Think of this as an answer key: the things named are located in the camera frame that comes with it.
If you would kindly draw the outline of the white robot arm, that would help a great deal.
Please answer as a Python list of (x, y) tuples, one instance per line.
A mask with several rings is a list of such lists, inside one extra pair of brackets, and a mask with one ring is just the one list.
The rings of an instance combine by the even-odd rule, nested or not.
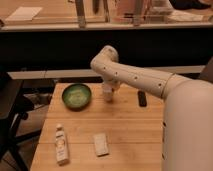
[(165, 99), (176, 86), (189, 81), (189, 78), (171, 72), (120, 64), (117, 50), (109, 45), (92, 59), (90, 67), (103, 79), (102, 91), (106, 101), (113, 99), (122, 83)]

